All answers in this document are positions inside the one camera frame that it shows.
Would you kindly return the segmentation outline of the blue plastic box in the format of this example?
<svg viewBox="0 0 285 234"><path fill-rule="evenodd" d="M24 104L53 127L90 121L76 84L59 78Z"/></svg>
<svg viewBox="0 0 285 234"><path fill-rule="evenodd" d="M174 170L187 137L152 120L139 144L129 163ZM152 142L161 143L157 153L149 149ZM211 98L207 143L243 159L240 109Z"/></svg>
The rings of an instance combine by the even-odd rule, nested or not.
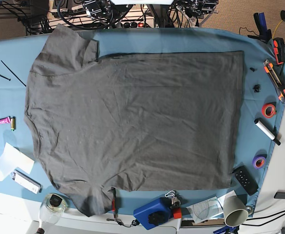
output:
<svg viewBox="0 0 285 234"><path fill-rule="evenodd" d="M157 198L152 202L137 208L133 216L146 229L150 230L168 222L173 218L171 200L165 197Z"/></svg>

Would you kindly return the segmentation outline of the black blue clamp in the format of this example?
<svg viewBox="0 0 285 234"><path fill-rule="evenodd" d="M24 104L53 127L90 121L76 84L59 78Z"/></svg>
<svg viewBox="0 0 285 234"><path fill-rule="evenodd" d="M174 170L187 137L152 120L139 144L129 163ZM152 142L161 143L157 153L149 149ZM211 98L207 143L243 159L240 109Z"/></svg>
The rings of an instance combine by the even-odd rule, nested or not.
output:
<svg viewBox="0 0 285 234"><path fill-rule="evenodd" d="M266 19L264 13L254 13L253 14L255 24L259 31L258 36L248 35L251 39L257 39L264 43L268 43L270 39L272 39L272 32L267 28Z"/></svg>

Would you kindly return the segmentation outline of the red handled screwdriver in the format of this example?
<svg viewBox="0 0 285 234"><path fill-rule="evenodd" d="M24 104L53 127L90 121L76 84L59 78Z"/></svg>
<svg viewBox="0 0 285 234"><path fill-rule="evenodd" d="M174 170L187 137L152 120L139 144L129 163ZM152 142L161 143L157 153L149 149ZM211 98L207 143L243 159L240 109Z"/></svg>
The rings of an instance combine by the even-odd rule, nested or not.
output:
<svg viewBox="0 0 285 234"><path fill-rule="evenodd" d="M111 191L113 193L113 200L112 200L112 212L114 215L114 220L118 219L118 213L117 213L117 208L116 208L116 189L111 188Z"/></svg>

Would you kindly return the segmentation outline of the red tape roll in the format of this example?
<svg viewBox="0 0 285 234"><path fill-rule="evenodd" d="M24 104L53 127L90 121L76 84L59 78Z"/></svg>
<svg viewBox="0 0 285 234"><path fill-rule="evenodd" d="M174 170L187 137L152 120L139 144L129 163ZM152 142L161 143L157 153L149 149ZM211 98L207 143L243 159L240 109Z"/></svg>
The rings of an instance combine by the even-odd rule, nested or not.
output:
<svg viewBox="0 0 285 234"><path fill-rule="evenodd" d="M276 106L273 103L266 103L262 106L262 115L265 118L272 118L277 114Z"/></svg>

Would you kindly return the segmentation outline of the red small block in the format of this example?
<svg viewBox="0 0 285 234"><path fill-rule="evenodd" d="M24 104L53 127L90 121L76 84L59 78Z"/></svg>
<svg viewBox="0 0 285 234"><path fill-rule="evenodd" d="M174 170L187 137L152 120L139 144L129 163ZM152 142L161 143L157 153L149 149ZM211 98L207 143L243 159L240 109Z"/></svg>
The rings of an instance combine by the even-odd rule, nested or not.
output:
<svg viewBox="0 0 285 234"><path fill-rule="evenodd" d="M173 209L172 213L173 213L173 218L174 219L181 219L182 218L181 208Z"/></svg>

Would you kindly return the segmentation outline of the blue table cloth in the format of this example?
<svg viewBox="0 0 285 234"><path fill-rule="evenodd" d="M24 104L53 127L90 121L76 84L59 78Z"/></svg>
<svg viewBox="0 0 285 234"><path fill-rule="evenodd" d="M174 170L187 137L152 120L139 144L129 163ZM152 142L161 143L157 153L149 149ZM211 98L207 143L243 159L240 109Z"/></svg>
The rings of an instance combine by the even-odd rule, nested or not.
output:
<svg viewBox="0 0 285 234"><path fill-rule="evenodd" d="M124 53L243 51L246 77L235 165L246 165L258 185L262 186L267 179L269 165L257 170L252 166L252 159L256 154L267 154L271 157L272 152L278 149L254 124L255 118L261 116L262 105L277 99L263 66L266 59L274 61L271 44L217 29L116 29L82 31L80 35L85 39L98 41L100 56ZM11 131L11 124L0 125L0 155L5 143L18 148L27 156L31 156L33 152L32 136L23 120L26 89L1 60L25 83L47 38L47 35L40 35L0 41L0 73L11 79L8 81L0 78L0 119L16 118L15 131ZM261 86L259 93L253 91L256 84Z"/></svg>

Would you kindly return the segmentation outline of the black remote control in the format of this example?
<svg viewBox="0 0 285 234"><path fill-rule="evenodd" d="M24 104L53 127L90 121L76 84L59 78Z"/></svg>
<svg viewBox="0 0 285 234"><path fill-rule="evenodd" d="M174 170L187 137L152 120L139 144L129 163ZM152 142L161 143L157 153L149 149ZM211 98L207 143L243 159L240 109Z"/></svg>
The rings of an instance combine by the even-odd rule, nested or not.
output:
<svg viewBox="0 0 285 234"><path fill-rule="evenodd" d="M249 196L252 196L257 192L259 188L258 184L246 166L242 165L234 169L233 174Z"/></svg>

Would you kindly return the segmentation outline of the grey green cup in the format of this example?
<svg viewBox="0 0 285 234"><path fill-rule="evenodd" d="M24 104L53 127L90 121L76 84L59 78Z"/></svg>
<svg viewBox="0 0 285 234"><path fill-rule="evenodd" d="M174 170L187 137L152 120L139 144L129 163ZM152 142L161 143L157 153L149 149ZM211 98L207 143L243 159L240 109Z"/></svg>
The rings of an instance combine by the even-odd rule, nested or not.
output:
<svg viewBox="0 0 285 234"><path fill-rule="evenodd" d="M248 219L248 210L237 196L225 199L223 212L225 224L229 227L239 226Z"/></svg>

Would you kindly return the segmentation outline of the paper with drawing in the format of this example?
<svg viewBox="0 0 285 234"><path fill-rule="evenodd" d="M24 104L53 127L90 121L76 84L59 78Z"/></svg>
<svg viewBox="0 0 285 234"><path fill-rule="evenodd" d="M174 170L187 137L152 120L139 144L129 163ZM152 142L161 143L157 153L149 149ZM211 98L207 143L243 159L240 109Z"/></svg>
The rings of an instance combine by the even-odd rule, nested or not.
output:
<svg viewBox="0 0 285 234"><path fill-rule="evenodd" d="M223 214L224 202L227 198L236 196L234 190L221 197L212 197L187 207L194 223L202 223Z"/></svg>

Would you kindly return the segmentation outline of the silver carabiner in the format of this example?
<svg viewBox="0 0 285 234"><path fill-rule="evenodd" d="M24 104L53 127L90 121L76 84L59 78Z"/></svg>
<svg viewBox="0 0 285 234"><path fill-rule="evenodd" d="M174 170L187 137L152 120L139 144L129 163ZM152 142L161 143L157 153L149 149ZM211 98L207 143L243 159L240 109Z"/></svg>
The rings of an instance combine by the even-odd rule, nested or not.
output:
<svg viewBox="0 0 285 234"><path fill-rule="evenodd" d="M165 194L165 197L170 198L170 199L176 197L176 191L171 190L171 191L167 192L167 193Z"/></svg>

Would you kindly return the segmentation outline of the pink glue tube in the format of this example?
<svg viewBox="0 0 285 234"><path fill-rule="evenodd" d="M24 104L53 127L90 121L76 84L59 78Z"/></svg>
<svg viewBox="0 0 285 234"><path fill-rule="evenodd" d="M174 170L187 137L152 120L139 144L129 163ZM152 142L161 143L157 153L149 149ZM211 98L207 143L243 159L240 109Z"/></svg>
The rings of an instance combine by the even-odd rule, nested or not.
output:
<svg viewBox="0 0 285 234"><path fill-rule="evenodd" d="M10 124L11 123L11 118L10 117L5 117L0 119L0 125L1 124Z"/></svg>

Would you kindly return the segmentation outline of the green yellow battery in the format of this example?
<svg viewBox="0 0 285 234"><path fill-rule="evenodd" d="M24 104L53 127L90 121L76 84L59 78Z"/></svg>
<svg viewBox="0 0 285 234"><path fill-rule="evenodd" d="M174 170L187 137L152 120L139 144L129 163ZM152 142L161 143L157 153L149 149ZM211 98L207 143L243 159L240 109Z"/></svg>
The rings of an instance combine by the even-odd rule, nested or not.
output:
<svg viewBox="0 0 285 234"><path fill-rule="evenodd" d="M11 131L15 131L15 129L16 129L16 118L11 117L10 121L11 121Z"/></svg>

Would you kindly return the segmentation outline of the purple tape roll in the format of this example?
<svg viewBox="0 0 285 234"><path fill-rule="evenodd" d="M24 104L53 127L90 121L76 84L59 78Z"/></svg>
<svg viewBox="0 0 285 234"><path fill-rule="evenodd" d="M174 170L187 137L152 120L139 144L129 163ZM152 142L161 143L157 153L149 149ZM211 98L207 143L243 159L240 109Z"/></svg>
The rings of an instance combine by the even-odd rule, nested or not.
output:
<svg viewBox="0 0 285 234"><path fill-rule="evenodd" d="M266 158L267 158L267 154L260 154L260 155L254 156L252 160L253 167L257 170L263 168L264 165L266 164Z"/></svg>

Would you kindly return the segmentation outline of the power strip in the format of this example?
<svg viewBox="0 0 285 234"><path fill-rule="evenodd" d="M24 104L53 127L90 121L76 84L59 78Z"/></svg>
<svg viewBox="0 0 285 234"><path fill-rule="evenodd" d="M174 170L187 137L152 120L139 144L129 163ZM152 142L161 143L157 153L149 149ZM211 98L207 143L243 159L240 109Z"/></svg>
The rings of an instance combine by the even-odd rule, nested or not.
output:
<svg viewBox="0 0 285 234"><path fill-rule="evenodd" d="M143 22L124 22L121 23L122 28L147 28L147 25Z"/></svg>

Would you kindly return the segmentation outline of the dark grey T-shirt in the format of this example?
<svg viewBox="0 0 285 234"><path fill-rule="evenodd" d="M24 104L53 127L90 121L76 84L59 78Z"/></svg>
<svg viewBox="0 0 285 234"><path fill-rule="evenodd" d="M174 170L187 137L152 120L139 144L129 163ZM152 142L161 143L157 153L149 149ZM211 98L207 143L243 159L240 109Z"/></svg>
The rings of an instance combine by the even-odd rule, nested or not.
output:
<svg viewBox="0 0 285 234"><path fill-rule="evenodd" d="M99 57L58 25L27 80L33 154L86 216L110 211L114 188L228 188L243 68L242 51Z"/></svg>

